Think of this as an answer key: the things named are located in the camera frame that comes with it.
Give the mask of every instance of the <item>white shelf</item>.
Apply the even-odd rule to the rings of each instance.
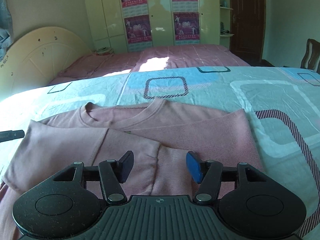
[[[228,34],[220,34],[220,37],[232,37],[234,34],[228,33]]]
[[[229,7],[222,7],[222,6],[220,6],[220,9],[233,10],[232,8],[229,8]]]

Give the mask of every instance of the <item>wooden chair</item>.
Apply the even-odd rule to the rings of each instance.
[[[311,56],[310,56],[310,59],[308,60],[309,54],[310,54],[310,45],[311,45]],[[320,74],[320,62],[318,63],[318,65],[316,65],[319,59],[320,59],[320,42],[313,39],[308,39],[307,50],[306,50],[306,54],[302,59],[301,68],[312,69]]]

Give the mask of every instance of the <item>cream curved headboard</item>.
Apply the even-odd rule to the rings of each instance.
[[[46,86],[59,71],[90,53],[77,35],[60,27],[44,27],[26,34],[0,62],[0,101]]]

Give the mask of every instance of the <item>ridged black surface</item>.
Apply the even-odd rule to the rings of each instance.
[[[209,207],[187,196],[133,196],[109,207],[86,232],[69,240],[245,240],[227,229]]]

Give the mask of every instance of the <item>curtain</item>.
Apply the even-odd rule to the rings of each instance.
[[[8,10],[7,0],[0,0],[0,60],[13,43],[12,18]]]

